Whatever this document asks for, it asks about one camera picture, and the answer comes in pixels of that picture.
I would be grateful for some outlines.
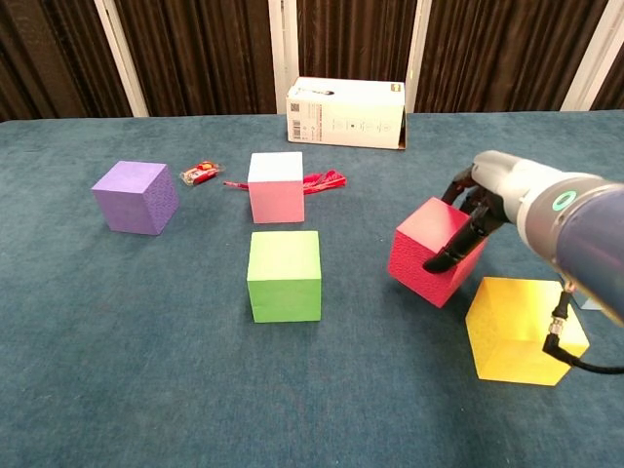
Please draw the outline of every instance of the pink cube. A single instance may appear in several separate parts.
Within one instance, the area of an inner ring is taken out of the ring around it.
[[[445,305],[474,269],[486,242],[445,273],[429,273],[422,265],[469,217],[442,200],[430,198],[397,228],[388,262],[390,275],[435,306]]]
[[[254,153],[247,180],[253,222],[302,222],[303,156]]]

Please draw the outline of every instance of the green cube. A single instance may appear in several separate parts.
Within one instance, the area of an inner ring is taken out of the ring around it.
[[[319,233],[253,233],[247,285],[258,323],[321,320]]]

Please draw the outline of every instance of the red cube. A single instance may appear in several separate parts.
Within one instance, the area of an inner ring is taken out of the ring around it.
[[[397,227],[388,262],[390,276],[435,306],[445,305],[474,269],[487,240],[445,273],[429,273],[422,265],[447,244],[469,217],[442,200],[430,198]]]

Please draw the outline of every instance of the background curtain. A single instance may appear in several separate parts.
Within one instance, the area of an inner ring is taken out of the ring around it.
[[[620,48],[592,105],[592,110],[603,109],[624,109],[624,46]]]
[[[0,0],[0,119],[132,112],[93,1]]]
[[[416,0],[297,0],[299,74],[405,81]]]
[[[416,112],[559,110],[606,0],[436,0]]]
[[[266,0],[117,0],[153,116],[274,113]]]

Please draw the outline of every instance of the white box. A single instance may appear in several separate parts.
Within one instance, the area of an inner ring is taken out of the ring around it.
[[[300,77],[286,109],[291,142],[406,148],[404,83]]]

